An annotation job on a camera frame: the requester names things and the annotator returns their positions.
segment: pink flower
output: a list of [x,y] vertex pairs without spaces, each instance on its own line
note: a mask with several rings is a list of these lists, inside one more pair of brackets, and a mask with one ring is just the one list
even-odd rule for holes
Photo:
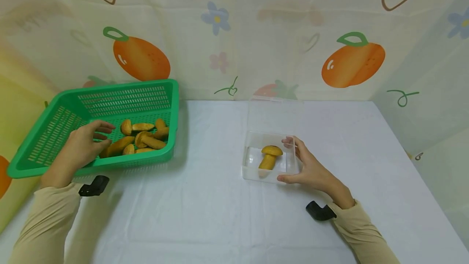
[[226,61],[226,53],[220,52],[220,55],[217,56],[216,54],[212,54],[209,57],[211,63],[211,69],[220,69],[220,72],[226,73],[226,68],[228,67],[228,61]]

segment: basket mesh side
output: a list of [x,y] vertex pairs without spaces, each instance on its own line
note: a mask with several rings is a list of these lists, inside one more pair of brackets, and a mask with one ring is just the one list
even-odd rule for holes
[[78,99],[93,118],[171,108],[164,86],[82,94]]
[[28,160],[35,162],[37,167],[50,166],[70,132],[85,124],[86,120],[59,106],[31,150]]

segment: blue flower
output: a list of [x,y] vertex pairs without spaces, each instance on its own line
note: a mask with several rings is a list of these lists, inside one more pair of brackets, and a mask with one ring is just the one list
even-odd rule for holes
[[451,13],[448,15],[448,21],[455,26],[448,34],[448,38],[453,38],[459,32],[461,39],[469,38],[469,7],[466,9],[466,12],[463,15],[458,13]]
[[217,9],[217,6],[209,1],[207,4],[208,13],[202,14],[204,23],[211,24],[213,28],[213,35],[217,36],[220,28],[225,31],[231,30],[228,23],[228,11],[225,8]]

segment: white table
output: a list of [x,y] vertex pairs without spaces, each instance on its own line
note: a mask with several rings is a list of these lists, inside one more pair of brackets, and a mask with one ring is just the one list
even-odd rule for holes
[[[84,198],[66,263],[354,263],[320,193],[243,180],[244,101],[182,103],[175,158],[109,172]],[[296,134],[360,200],[402,263],[469,263],[469,253],[371,102],[308,101]],[[0,235],[9,255],[28,202]]]

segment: clear plastic box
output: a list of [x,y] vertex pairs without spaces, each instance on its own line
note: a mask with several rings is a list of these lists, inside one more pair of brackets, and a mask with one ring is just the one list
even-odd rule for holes
[[[279,174],[299,172],[294,141],[285,146],[282,139],[296,133],[302,111],[302,101],[257,95],[251,97],[242,164],[244,179],[279,183]],[[272,170],[259,169],[264,157],[262,148],[269,145],[279,147],[283,155],[277,156]]]

